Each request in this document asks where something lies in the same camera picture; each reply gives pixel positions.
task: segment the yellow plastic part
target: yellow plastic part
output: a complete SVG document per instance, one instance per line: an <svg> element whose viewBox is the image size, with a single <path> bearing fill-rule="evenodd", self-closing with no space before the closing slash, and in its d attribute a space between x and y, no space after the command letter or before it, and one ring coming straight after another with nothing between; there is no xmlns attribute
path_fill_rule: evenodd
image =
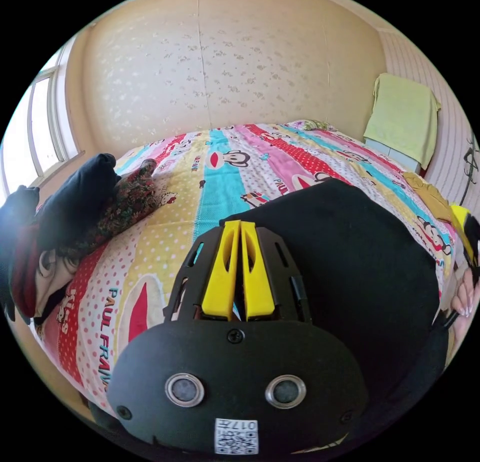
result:
<svg viewBox="0 0 480 462"><path fill-rule="evenodd" d="M477 266L477 261L475 260L474 257L474 251L470 245L469 240L467 239L465 235L465 222L467 221L468 215L470 215L470 211L466 209L465 207L460 207L459 205L450 205L451 211L453 213L453 217L451 218L452 225L455 228L458 236L460 237L462 244L464 246L464 249L468 255L468 258L470 260L470 263L476 267Z"/></svg>
<svg viewBox="0 0 480 462"><path fill-rule="evenodd" d="M241 253L243 263L243 291L247 321L252 317L272 315L275 303L270 290L269 278L260 250L255 223L242 222Z"/></svg>
<svg viewBox="0 0 480 462"><path fill-rule="evenodd" d="M218 253L201 304L205 315L232 319L237 262L239 257L240 220L226 222Z"/></svg>

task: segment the hand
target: hand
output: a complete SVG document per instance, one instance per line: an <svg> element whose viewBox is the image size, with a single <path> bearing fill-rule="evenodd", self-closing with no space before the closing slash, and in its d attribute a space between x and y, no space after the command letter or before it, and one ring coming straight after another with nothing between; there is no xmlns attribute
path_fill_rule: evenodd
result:
<svg viewBox="0 0 480 462"><path fill-rule="evenodd" d="M456 321L453 323L456 342L455 344L457 348L467 334L472 322L471 320L480 301L480 282L474 287L473 276L471 272L472 271L470 268L465 271L465 274L463 274L463 278L456 291L456 295L453 297L451 302L451 308L459 313L459 317L457 317Z"/></svg>

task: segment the floral wallpaper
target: floral wallpaper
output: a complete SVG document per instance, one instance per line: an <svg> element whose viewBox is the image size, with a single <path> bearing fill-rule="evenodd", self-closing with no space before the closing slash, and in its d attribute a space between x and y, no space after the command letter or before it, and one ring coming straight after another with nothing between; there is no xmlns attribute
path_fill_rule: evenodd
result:
<svg viewBox="0 0 480 462"><path fill-rule="evenodd" d="M300 118L361 138L386 69L376 30L328 0L132 0L83 53L96 144Z"/></svg>

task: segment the green towel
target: green towel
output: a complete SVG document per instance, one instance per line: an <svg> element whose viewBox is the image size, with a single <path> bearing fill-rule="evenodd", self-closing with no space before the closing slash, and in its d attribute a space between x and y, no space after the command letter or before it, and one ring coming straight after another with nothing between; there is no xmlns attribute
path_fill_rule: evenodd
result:
<svg viewBox="0 0 480 462"><path fill-rule="evenodd" d="M383 143L426 169L437 140L441 105L430 88L382 73L375 81L373 113L364 137Z"/></svg>

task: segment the bed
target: bed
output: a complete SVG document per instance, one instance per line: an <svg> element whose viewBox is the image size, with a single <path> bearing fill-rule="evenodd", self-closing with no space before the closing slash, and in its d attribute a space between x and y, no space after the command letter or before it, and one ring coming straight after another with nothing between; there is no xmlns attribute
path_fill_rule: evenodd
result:
<svg viewBox="0 0 480 462"><path fill-rule="evenodd" d="M231 214L335 177L402 220L430 252L440 298L449 284L453 228L432 215L399 164L327 124L298 120L178 135L130 150L118 159L116 171L129 173L147 158L157 163L160 208L84 259L62 303L42 325L32 325L59 371L112 415L106 390L119 354L163 322L191 244Z"/></svg>

